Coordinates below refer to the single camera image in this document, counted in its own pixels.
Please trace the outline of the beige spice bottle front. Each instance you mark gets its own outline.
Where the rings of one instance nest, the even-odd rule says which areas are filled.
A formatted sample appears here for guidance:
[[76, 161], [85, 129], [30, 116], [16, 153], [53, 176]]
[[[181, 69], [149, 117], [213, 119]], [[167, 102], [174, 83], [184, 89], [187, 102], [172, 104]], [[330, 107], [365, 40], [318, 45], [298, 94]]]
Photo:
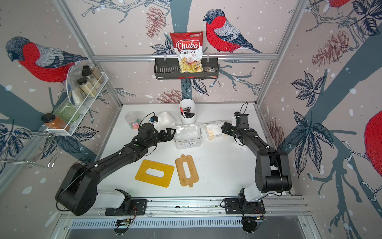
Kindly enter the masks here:
[[95, 98], [97, 95], [97, 91], [95, 87], [87, 80], [87, 78], [81, 78], [77, 80], [77, 83], [81, 90], [91, 98]]

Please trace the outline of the yellow plastic lid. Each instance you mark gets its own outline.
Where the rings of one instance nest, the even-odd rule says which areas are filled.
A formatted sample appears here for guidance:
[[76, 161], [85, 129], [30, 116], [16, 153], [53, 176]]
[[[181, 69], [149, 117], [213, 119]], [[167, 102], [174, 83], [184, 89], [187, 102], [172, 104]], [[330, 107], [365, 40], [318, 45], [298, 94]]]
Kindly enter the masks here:
[[143, 160], [135, 180], [168, 188], [175, 167], [150, 160]]

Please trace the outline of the beige spice bottle back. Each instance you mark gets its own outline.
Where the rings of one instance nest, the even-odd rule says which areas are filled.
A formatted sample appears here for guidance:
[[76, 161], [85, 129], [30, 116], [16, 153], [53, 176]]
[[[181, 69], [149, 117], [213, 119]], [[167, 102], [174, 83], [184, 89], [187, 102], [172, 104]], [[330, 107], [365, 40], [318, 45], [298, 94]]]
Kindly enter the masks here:
[[90, 66], [88, 65], [83, 66], [82, 76], [86, 78], [94, 86], [96, 90], [101, 87], [101, 84], [99, 83], [98, 79], [93, 75]]

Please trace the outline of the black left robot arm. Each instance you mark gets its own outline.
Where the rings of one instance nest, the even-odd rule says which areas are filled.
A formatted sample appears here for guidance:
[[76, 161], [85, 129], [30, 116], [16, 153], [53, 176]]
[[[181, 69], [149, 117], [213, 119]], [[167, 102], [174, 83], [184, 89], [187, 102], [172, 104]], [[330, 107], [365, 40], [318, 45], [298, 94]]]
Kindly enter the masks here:
[[76, 216], [83, 215], [95, 204], [97, 186], [102, 180], [141, 159], [150, 147], [171, 141], [176, 131], [174, 128], [157, 131], [152, 124], [145, 123], [139, 127], [138, 135], [119, 151], [94, 163], [73, 164], [56, 193], [56, 203]]

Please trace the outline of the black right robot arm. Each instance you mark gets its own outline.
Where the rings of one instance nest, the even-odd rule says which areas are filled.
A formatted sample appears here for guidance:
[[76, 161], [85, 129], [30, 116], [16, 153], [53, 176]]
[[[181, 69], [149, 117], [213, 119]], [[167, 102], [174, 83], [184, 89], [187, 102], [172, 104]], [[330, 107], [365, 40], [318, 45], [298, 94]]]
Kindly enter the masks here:
[[240, 198], [247, 203], [258, 203], [271, 194], [282, 196], [283, 192], [291, 190], [292, 179], [285, 152], [269, 146], [252, 128], [225, 122], [221, 130], [239, 140], [256, 156], [255, 182], [241, 190]]

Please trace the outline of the red Chuba chips bag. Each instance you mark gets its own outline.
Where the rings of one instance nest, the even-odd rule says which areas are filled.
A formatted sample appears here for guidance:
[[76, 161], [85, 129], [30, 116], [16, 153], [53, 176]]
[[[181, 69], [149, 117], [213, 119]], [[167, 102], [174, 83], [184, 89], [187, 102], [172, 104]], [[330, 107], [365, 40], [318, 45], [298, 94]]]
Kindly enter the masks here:
[[203, 32], [170, 33], [181, 73], [202, 73]]

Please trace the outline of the clear jar with candies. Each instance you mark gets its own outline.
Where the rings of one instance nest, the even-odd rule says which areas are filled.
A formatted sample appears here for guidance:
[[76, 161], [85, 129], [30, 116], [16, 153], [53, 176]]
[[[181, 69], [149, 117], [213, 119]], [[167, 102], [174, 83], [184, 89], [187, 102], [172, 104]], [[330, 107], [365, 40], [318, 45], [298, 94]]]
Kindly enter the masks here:
[[131, 129], [138, 130], [141, 124], [141, 118], [135, 113], [131, 112], [125, 116], [125, 120]]

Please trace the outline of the bamboo tissue box lid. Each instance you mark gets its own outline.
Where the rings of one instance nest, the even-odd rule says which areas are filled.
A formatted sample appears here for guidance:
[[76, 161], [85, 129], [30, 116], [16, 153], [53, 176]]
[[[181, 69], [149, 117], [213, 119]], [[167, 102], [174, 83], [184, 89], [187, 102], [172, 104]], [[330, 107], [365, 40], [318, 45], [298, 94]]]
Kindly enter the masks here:
[[199, 175], [191, 155], [182, 154], [177, 158], [176, 168], [181, 186], [192, 188], [199, 181]]

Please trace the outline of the green jar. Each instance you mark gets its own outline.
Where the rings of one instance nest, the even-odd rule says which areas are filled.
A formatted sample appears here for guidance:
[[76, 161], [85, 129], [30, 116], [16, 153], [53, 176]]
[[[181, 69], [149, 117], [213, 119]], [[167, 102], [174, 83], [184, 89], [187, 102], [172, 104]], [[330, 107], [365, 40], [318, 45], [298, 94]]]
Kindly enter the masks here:
[[53, 113], [66, 123], [77, 121], [80, 117], [77, 108], [70, 102], [61, 103], [53, 110]]

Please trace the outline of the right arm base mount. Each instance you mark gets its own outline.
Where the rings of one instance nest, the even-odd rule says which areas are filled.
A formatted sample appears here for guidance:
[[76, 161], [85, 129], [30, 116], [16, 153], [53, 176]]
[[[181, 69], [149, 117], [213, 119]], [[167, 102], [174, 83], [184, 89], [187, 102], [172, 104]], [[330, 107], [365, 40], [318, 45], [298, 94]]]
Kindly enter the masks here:
[[263, 202], [249, 203], [246, 201], [240, 201], [238, 198], [225, 198], [223, 199], [225, 213], [228, 215], [239, 214], [258, 214], [263, 215], [266, 213]]

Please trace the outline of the white pen holder cup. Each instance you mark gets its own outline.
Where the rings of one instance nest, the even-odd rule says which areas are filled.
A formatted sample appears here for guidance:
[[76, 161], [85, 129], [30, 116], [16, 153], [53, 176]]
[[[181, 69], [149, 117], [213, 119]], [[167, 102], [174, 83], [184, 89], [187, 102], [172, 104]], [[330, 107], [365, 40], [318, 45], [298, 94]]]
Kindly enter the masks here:
[[179, 103], [182, 124], [196, 123], [196, 104], [191, 99], [184, 99]]

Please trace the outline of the beige spice bottle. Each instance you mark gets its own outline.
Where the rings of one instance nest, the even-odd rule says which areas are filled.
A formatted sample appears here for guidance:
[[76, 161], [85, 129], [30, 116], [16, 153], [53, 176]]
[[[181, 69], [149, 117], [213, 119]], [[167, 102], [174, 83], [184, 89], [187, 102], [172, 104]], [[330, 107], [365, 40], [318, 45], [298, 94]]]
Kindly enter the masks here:
[[94, 86], [96, 90], [101, 87], [101, 84], [99, 83], [98, 79], [93, 75], [90, 66], [88, 65], [83, 66], [82, 76], [86, 78]]
[[95, 87], [87, 80], [87, 78], [81, 78], [77, 80], [77, 83], [81, 90], [91, 98], [95, 98], [97, 95], [97, 91]]

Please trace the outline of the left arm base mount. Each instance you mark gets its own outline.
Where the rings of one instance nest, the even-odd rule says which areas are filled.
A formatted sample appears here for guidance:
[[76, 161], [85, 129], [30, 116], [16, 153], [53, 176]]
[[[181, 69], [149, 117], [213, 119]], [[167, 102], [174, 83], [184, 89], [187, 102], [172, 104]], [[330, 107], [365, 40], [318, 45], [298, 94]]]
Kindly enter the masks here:
[[147, 199], [132, 199], [131, 195], [122, 189], [115, 189], [123, 195], [123, 201], [118, 208], [106, 208], [106, 216], [144, 216], [147, 208]]

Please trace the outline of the white rectangular bin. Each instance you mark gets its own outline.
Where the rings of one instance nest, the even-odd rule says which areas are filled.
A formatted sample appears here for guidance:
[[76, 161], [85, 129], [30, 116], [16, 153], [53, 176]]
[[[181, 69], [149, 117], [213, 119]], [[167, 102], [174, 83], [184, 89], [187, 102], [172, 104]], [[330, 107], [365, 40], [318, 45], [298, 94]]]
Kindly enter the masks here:
[[166, 130], [166, 128], [175, 127], [175, 120], [167, 112], [162, 112], [158, 115], [158, 117], [160, 123], [160, 130]]

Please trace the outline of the clear plastic tissue box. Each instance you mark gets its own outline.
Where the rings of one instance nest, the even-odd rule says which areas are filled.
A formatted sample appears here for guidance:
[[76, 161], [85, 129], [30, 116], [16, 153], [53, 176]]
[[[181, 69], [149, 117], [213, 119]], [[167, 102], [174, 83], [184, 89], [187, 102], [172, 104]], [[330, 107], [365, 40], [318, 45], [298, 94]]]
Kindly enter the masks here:
[[202, 144], [202, 129], [197, 123], [175, 126], [173, 138], [177, 149], [199, 147]]

